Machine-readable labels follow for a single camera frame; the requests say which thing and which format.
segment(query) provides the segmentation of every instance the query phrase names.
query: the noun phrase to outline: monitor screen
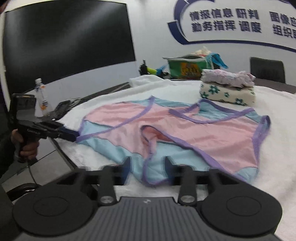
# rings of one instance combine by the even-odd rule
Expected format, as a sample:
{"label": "monitor screen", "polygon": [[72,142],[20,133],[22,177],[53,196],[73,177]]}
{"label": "monitor screen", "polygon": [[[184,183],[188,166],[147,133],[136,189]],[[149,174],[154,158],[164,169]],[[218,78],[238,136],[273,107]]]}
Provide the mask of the monitor screen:
{"label": "monitor screen", "polygon": [[32,90],[37,78],[48,84],[87,70],[135,61],[127,6],[59,0],[9,11],[3,58],[10,94]]}

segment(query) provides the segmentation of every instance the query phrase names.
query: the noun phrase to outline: pink fabric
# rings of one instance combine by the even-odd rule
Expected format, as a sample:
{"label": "pink fabric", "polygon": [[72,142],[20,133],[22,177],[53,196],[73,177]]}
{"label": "pink fabric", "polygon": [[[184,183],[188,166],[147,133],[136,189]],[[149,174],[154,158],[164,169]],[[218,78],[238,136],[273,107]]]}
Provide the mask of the pink fabric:
{"label": "pink fabric", "polygon": [[[119,103],[102,106],[86,116],[86,120],[104,125],[118,125],[144,110],[144,106],[133,103]],[[97,137],[109,140],[115,146],[122,146],[144,158],[149,156],[149,146],[141,135],[143,125],[151,125],[203,150],[230,173],[244,167],[257,167],[252,136],[258,123],[241,116],[215,123],[194,123],[168,113],[169,107],[153,104],[145,115],[110,132]],[[208,120],[202,116],[192,116],[198,120]],[[158,140],[170,141],[153,128],[146,128],[144,136],[152,143],[155,152]]]}

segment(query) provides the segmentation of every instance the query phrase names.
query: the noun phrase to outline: folded clothing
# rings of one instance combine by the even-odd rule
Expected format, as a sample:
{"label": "folded clothing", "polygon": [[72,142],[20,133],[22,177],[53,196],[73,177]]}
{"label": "folded clothing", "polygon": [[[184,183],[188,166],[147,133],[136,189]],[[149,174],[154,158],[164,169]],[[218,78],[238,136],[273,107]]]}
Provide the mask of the folded clothing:
{"label": "folded clothing", "polygon": [[231,73],[221,69],[204,69],[202,71],[202,77],[200,78],[203,82],[216,82],[218,84],[239,88],[254,86],[254,79],[255,76],[245,71]]}
{"label": "folded clothing", "polygon": [[204,82],[200,85],[200,96],[204,99],[239,105],[251,105],[256,98],[254,87],[238,88]]}

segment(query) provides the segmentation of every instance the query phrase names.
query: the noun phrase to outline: gray floor tile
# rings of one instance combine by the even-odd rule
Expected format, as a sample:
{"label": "gray floor tile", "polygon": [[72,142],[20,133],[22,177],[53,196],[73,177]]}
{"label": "gray floor tile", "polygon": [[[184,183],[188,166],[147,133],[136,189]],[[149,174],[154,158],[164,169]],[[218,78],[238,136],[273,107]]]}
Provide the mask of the gray floor tile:
{"label": "gray floor tile", "polygon": [[[36,182],[40,185],[44,185],[69,172],[70,168],[60,157],[58,152],[54,151],[31,166],[31,171]],[[19,175],[16,174],[9,178],[2,186],[5,191],[9,191],[23,183],[32,182],[33,179],[31,178],[28,168],[26,168]]]}
{"label": "gray floor tile", "polygon": [[[46,155],[55,151],[55,148],[49,139],[40,139],[39,143],[40,143],[40,145],[38,147],[38,155],[36,157],[37,160],[41,160]],[[6,180],[8,180],[9,178],[11,178],[13,175],[15,175],[20,170],[22,170],[26,165],[27,165],[26,163],[19,163],[17,161],[14,161],[10,165],[7,172],[0,178],[0,183],[3,183]]]}

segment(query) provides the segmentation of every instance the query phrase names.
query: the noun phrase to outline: yellow object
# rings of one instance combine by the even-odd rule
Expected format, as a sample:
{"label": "yellow object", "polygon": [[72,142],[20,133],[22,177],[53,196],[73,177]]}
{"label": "yellow object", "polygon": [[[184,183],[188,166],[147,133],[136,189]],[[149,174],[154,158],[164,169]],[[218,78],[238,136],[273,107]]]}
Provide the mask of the yellow object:
{"label": "yellow object", "polygon": [[196,76],[200,78],[201,76],[201,70],[197,66],[197,64],[194,63],[181,63],[181,74],[184,76]]}
{"label": "yellow object", "polygon": [[156,75],[156,73],[157,73],[157,70],[155,70],[155,69],[151,69],[151,68],[148,68],[148,67],[147,67],[147,71],[148,71],[150,74],[153,74],[153,75]]}

